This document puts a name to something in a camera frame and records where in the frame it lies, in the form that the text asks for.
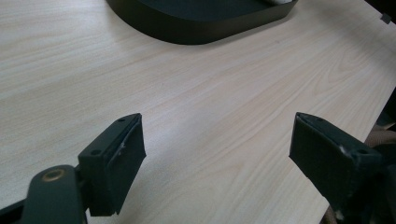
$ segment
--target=wooden table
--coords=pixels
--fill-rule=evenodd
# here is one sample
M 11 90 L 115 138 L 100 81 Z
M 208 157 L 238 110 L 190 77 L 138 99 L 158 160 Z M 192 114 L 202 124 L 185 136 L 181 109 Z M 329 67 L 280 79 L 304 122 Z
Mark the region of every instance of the wooden table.
M 147 158 L 120 215 L 90 223 L 318 223 L 289 159 L 297 111 L 364 140 L 396 85 L 396 26 L 364 1 L 301 0 L 203 46 L 137 32 L 104 0 L 0 2 L 0 207 L 113 120 L 143 115 Z

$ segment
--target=black oval object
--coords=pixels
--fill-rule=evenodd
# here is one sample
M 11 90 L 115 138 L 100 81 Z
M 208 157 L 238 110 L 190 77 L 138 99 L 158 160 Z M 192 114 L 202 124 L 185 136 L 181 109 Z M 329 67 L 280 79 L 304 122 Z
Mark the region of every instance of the black oval object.
M 286 17 L 297 0 L 107 0 L 136 30 L 182 45 L 210 43 Z

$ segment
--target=tabletop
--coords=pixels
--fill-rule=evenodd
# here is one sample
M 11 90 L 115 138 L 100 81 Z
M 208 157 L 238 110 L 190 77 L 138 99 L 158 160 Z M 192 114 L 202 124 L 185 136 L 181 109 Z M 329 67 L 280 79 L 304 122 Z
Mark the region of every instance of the tabletop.
M 0 207 L 117 118 L 147 157 L 119 216 L 90 223 L 319 223 L 289 158 L 296 112 L 364 140 L 396 85 L 396 26 L 360 0 L 300 0 L 202 46 L 143 35 L 104 0 L 0 2 Z

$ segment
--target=light wood grain surface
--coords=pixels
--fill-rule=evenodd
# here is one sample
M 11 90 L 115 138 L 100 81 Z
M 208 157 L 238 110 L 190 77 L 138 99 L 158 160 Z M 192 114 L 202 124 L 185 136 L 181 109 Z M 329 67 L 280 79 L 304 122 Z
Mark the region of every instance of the light wood grain surface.
M 203 46 L 142 35 L 104 0 L 0 1 L 0 207 L 113 120 L 147 158 L 120 215 L 90 223 L 318 223 L 288 158 L 297 111 L 364 140 L 396 85 L 396 27 L 362 0 L 301 0 Z

